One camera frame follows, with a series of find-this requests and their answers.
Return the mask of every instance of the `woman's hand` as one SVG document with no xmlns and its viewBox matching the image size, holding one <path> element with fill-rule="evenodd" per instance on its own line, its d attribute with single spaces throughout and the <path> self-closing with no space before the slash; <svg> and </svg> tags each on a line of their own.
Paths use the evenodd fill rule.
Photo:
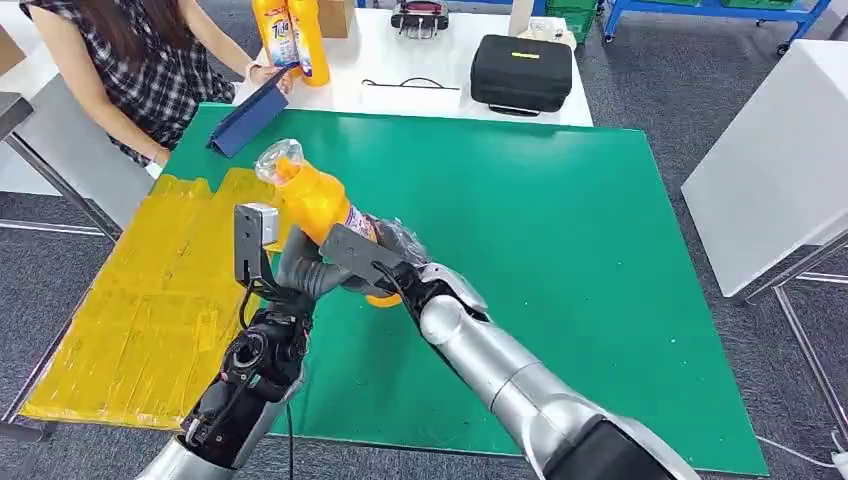
<svg viewBox="0 0 848 480">
<path fill-rule="evenodd" d="M 171 151 L 168 150 L 165 147 L 161 147 L 161 148 L 159 148 L 159 150 L 156 151 L 156 154 L 153 155 L 153 158 L 151 160 L 153 160 L 153 163 L 164 168 L 165 164 L 168 163 L 168 160 L 170 160 L 170 159 L 171 159 Z"/>
<path fill-rule="evenodd" d="M 276 75 L 279 71 L 280 69 L 278 67 L 263 67 L 260 65 L 253 65 L 250 68 L 250 78 L 248 80 L 250 80 L 250 83 L 254 85 L 263 85 L 265 82 L 268 81 L 269 78 Z M 289 93 L 291 91 L 291 72 L 286 72 L 286 74 L 283 75 L 283 78 L 281 78 L 279 83 L 277 83 L 277 88 L 279 88 L 280 91 L 283 93 Z"/>
</svg>

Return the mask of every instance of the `blue folder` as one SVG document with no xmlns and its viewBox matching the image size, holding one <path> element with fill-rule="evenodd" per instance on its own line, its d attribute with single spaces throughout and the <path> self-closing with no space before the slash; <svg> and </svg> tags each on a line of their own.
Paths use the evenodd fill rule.
<svg viewBox="0 0 848 480">
<path fill-rule="evenodd" d="M 259 134 L 289 104 L 277 83 L 296 65 L 280 69 L 244 103 L 236 107 L 215 127 L 206 148 L 233 158 L 248 142 Z"/>
</svg>

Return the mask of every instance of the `yellow plastic sheet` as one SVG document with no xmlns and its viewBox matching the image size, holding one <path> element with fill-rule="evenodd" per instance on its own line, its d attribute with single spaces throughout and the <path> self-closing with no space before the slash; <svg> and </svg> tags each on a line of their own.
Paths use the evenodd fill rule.
<svg viewBox="0 0 848 480">
<path fill-rule="evenodd" d="M 177 427 L 240 328 L 244 290 L 233 277 L 233 206 L 267 203 L 273 193 L 246 169 L 231 169 L 214 195 L 202 179 L 160 178 L 21 414 Z"/>
</svg>

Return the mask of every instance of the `floor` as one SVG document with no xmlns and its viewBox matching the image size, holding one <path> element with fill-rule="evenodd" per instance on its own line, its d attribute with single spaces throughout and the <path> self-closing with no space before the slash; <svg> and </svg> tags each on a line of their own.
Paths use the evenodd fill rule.
<svg viewBox="0 0 848 480">
<path fill-rule="evenodd" d="M 243 5 L 228 0 L 201 3 L 248 51 L 258 48 Z M 823 17 L 811 36 L 826 37 L 836 21 Z M 834 450 L 832 421 L 776 302 L 767 298 L 758 306 L 743 307 L 721 297 L 680 194 L 687 175 L 773 68 L 775 46 L 789 33 L 780 24 L 756 28 L 742 20 L 627 14 L 612 44 L 603 43 L 599 20 L 577 58 L 596 124 L 648 134 L 754 429 L 828 460 Z M 0 218 L 84 222 L 59 198 L 3 193 Z M 108 252 L 108 244 L 100 239 L 0 230 L 0 264 L 26 266 L 17 272 L 4 268 L 12 273 L 0 276 L 0 409 L 8 405 Z M 831 263 L 826 269 L 848 271 L 848 265 L 841 265 L 848 262 Z M 789 293 L 836 389 L 848 399 L 848 353 L 843 348 L 848 330 L 836 323 L 848 315 L 845 292 L 798 284 Z M 60 425 L 52 442 L 42 445 L 0 438 L 0 479 L 133 478 L 166 437 L 144 430 Z M 263 440 L 237 478 L 283 478 L 285 449 L 282 438 Z M 532 478 L 519 459 L 303 440 L 296 441 L 295 449 L 297 478 Z M 833 470 L 772 448 L 764 448 L 764 454 L 776 479 L 840 478 Z"/>
</svg>

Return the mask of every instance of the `orange bottle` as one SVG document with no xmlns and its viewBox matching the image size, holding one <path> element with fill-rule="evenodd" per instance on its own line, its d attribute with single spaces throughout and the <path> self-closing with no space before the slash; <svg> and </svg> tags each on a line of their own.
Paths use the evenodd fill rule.
<svg viewBox="0 0 848 480">
<path fill-rule="evenodd" d="M 275 206 L 318 245 L 324 243 L 337 223 L 377 242 L 374 224 L 350 203 L 344 185 L 307 162 L 297 140 L 286 139 L 272 145 L 256 162 L 256 174 L 276 187 Z M 401 301 L 398 295 L 368 295 L 366 300 L 375 307 L 392 307 Z"/>
<path fill-rule="evenodd" d="M 288 9 L 303 81 L 310 87 L 326 85 L 330 67 L 321 43 L 318 0 L 288 0 Z"/>
<path fill-rule="evenodd" d="M 253 0 L 253 15 L 271 65 L 288 67 L 296 64 L 297 46 L 286 1 Z"/>
</svg>

